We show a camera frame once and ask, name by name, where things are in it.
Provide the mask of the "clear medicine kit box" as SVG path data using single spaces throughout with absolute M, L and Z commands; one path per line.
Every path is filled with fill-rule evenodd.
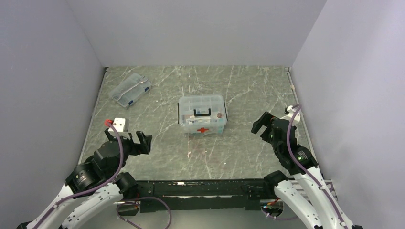
M 219 94 L 183 96 L 177 107 L 178 125 L 188 134 L 221 134 L 228 122 L 226 104 Z

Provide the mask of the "black front rail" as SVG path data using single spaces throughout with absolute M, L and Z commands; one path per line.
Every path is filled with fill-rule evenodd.
M 206 180 L 139 180 L 135 192 L 118 207 L 123 216 L 175 210 L 244 209 L 280 214 L 281 200 L 265 191 L 261 178 Z

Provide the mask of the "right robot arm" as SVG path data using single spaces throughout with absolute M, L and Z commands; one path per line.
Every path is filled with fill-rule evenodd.
M 318 162 L 310 150 L 297 143 L 295 117 L 283 118 L 264 112 L 253 122 L 251 132 L 257 134 L 265 127 L 261 139 L 270 143 L 280 164 L 303 189 L 298 192 L 281 171 L 264 177 L 263 192 L 269 198 L 279 198 L 296 214 L 308 229 L 360 229 L 344 213 L 321 174 Z

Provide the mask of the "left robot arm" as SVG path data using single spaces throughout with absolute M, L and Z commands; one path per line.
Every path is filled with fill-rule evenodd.
M 35 220 L 19 224 L 19 229 L 73 229 L 96 215 L 107 204 L 132 200 L 138 184 L 128 172 L 121 172 L 129 156 L 148 155 L 153 137 L 136 132 L 139 142 L 128 132 L 119 137 L 106 129 L 107 141 L 78 164 L 66 178 L 61 191 Z

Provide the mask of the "clear box with blue latches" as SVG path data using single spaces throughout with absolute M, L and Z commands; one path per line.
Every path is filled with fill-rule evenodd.
M 146 76 L 133 73 L 111 90 L 108 95 L 110 99 L 117 102 L 123 108 L 128 109 L 144 94 L 149 92 L 151 88 L 152 84 Z

